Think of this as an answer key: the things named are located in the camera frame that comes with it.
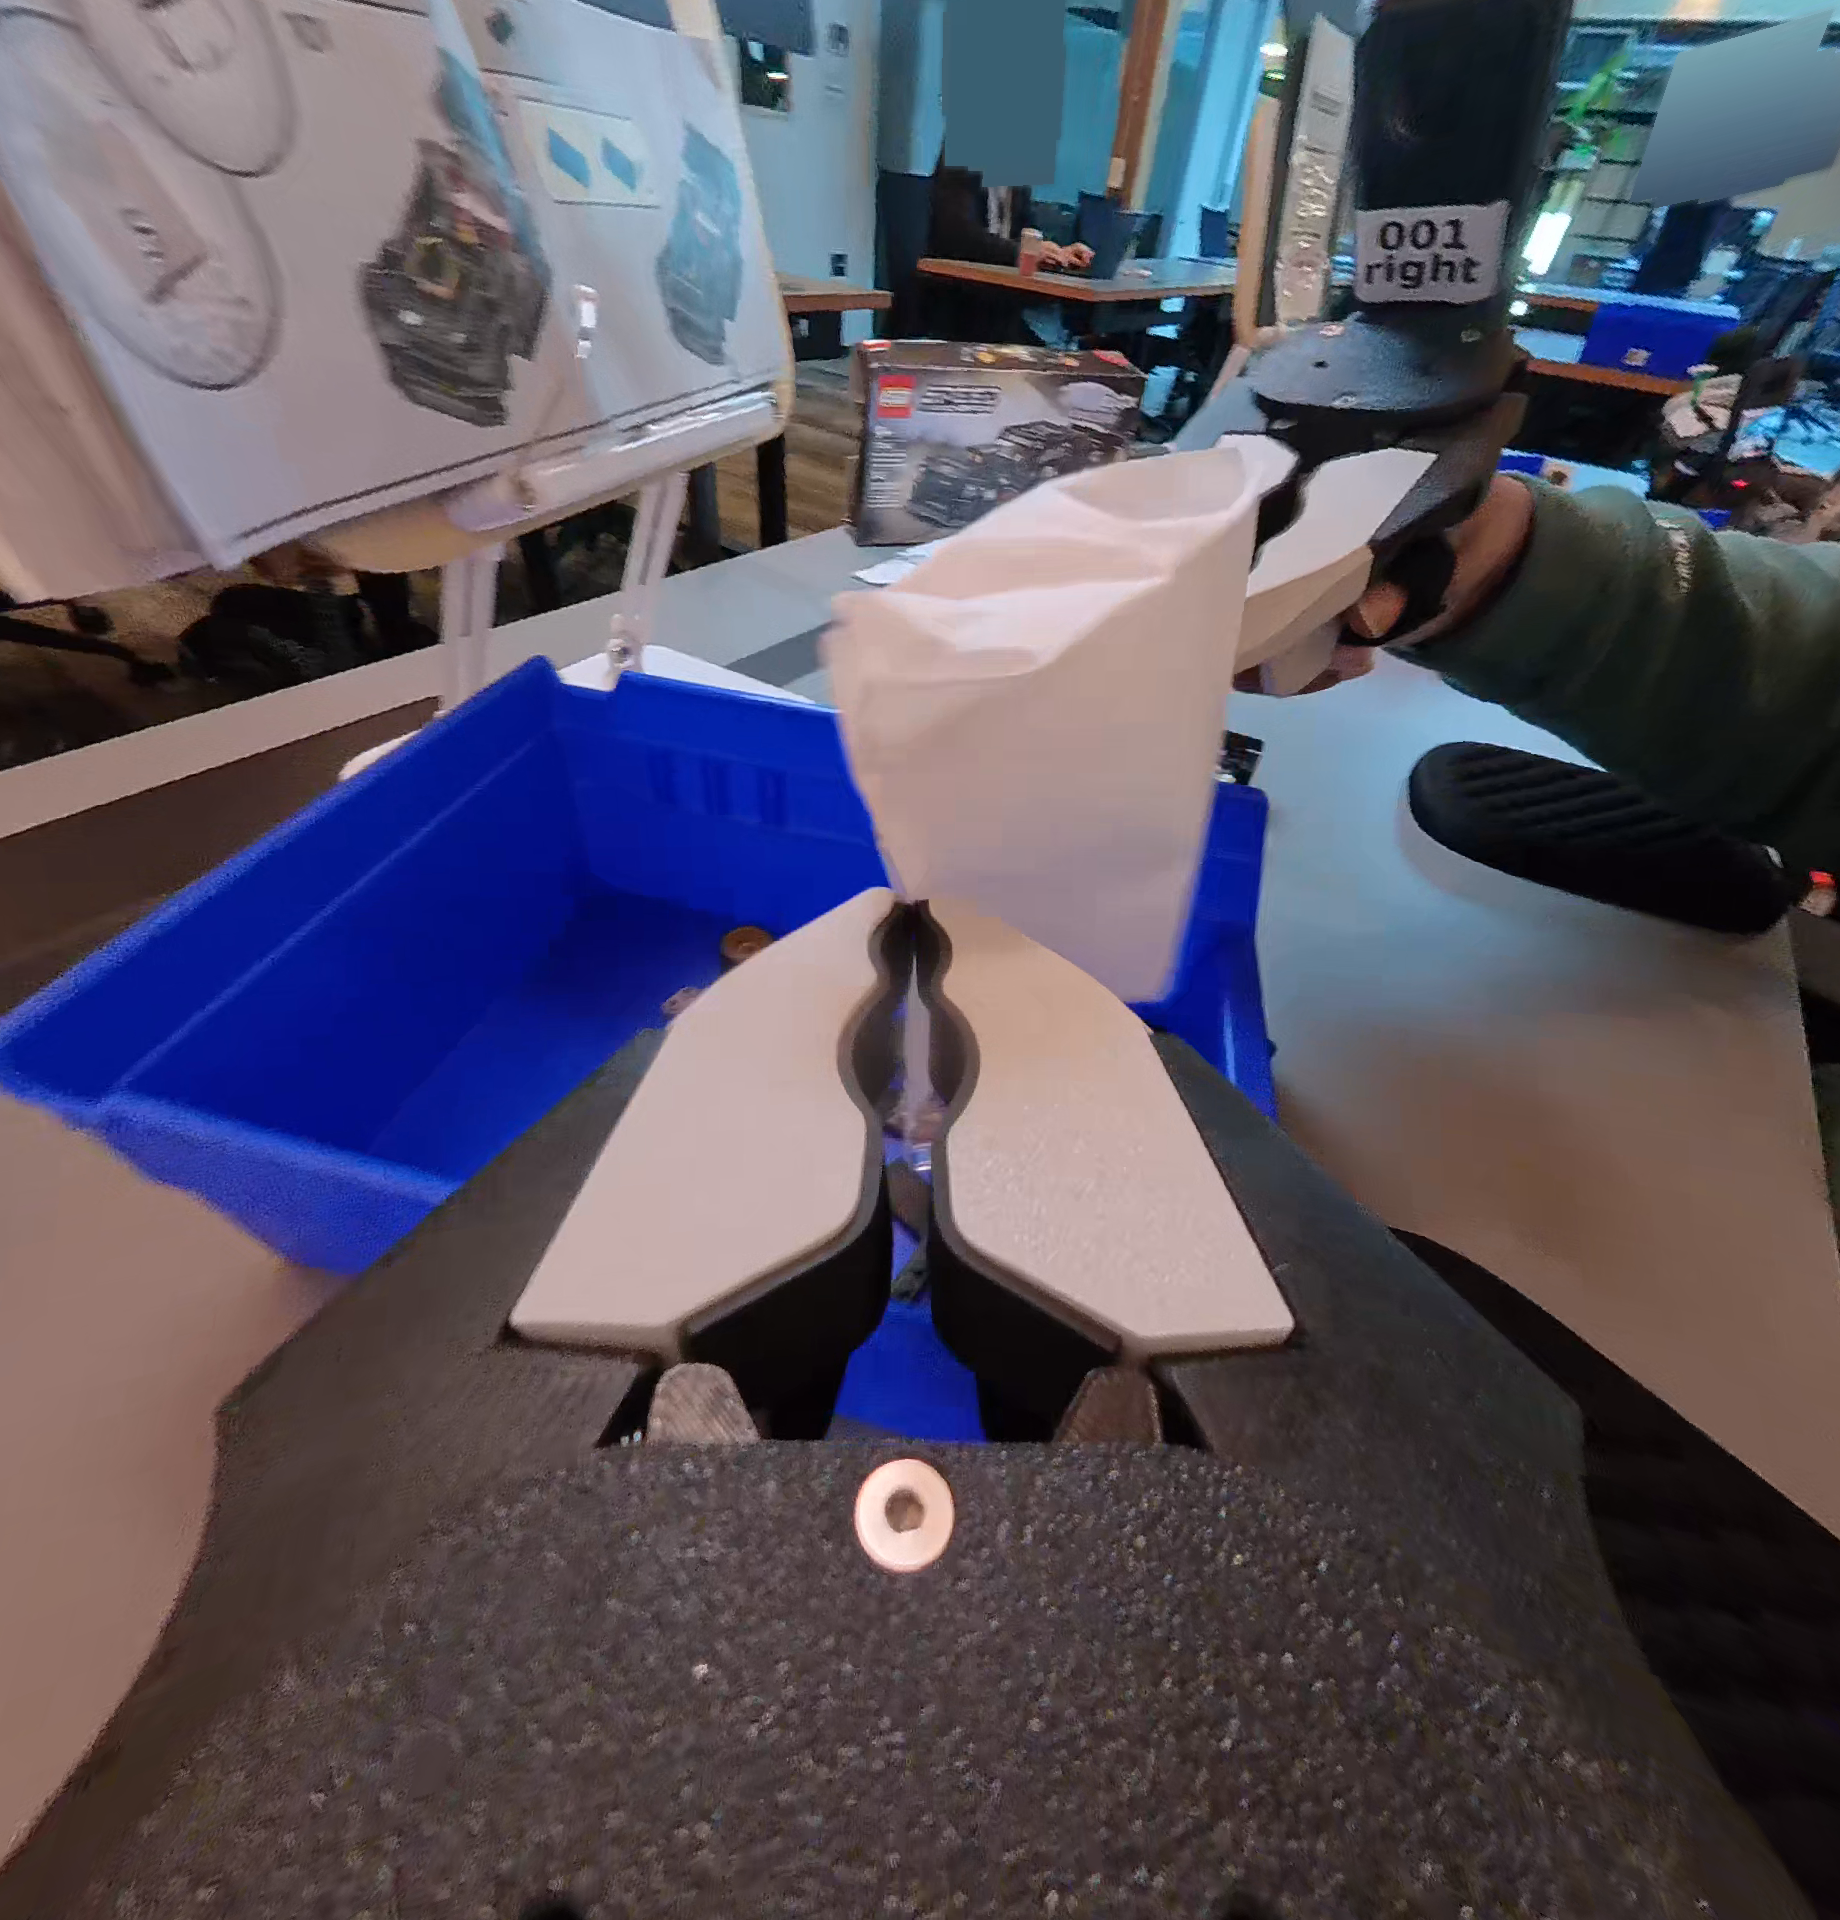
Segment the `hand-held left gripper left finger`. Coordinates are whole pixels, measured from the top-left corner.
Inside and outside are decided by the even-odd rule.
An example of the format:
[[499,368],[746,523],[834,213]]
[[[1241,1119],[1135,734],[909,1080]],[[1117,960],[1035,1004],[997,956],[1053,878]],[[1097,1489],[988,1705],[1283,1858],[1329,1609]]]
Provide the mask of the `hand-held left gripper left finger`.
[[837,1397],[891,1298],[885,1096],[912,926],[857,894],[672,1020],[510,1309],[513,1338],[757,1409]]

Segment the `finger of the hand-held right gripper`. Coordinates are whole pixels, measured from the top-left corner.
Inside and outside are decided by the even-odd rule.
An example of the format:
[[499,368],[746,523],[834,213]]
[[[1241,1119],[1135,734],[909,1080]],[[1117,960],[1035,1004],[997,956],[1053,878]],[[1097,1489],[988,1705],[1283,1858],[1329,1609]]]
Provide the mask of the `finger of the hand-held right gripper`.
[[1255,559],[1237,640],[1237,675],[1266,696],[1310,687],[1330,667],[1348,608],[1374,574],[1374,539],[1436,451],[1365,449],[1298,475],[1291,523]]

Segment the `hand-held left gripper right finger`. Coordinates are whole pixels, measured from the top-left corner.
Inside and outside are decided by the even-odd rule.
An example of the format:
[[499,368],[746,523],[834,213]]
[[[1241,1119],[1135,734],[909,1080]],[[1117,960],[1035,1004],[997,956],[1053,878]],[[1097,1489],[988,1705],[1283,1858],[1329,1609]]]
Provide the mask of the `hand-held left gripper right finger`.
[[960,900],[916,907],[941,1338],[1011,1409],[1112,1365],[1285,1347],[1295,1315],[1155,1033],[1067,956]]

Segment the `printed white paper bag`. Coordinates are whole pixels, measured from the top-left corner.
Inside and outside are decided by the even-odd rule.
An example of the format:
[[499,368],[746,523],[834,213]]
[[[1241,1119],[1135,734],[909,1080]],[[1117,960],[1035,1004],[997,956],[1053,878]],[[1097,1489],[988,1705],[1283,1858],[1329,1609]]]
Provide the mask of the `printed white paper bag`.
[[839,593],[820,656],[896,894],[1123,1001],[1172,992],[1215,803],[1268,438],[1090,467]]

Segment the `blue plastic bin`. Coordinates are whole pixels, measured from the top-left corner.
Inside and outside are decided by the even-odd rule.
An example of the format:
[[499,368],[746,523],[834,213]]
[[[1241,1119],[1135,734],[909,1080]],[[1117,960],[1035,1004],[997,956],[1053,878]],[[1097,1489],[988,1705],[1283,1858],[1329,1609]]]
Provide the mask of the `blue plastic bin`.
[[[1172,992],[1257,1009],[1263,801],[1220,780]],[[837,714],[531,659],[0,1020],[0,1090],[354,1276],[677,990],[881,888]]]

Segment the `lego instruction booklet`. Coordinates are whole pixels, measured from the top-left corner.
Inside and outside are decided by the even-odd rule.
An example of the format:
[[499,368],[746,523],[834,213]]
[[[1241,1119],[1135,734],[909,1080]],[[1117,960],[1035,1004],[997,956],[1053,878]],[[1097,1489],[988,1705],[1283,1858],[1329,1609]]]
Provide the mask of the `lego instruction booklet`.
[[0,1],[20,601],[789,375],[714,4]]

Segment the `lego set box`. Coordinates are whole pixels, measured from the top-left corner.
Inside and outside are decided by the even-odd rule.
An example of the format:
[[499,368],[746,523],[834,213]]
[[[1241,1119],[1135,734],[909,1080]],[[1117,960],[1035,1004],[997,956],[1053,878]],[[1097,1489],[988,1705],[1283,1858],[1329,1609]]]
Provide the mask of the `lego set box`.
[[1147,373],[1117,351],[869,340],[852,356],[860,547],[952,536],[1133,445]]

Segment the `white stand rod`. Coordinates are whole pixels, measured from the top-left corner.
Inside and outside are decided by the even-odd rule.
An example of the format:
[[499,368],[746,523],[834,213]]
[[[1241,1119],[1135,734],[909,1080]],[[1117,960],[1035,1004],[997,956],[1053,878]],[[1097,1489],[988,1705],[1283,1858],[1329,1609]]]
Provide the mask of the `white stand rod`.
[[502,541],[480,544],[439,569],[438,715],[462,707],[495,676],[492,629],[502,551]]
[[672,562],[688,479],[686,469],[671,469],[643,489],[636,499],[634,531],[611,627],[611,659],[619,675],[643,668],[658,595]]

